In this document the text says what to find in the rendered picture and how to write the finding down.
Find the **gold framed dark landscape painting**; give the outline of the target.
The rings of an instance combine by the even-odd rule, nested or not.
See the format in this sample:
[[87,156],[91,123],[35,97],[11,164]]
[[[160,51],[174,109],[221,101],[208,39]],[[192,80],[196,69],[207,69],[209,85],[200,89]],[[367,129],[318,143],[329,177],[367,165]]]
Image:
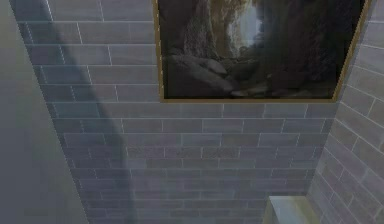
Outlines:
[[333,102],[371,3],[152,0],[160,98]]

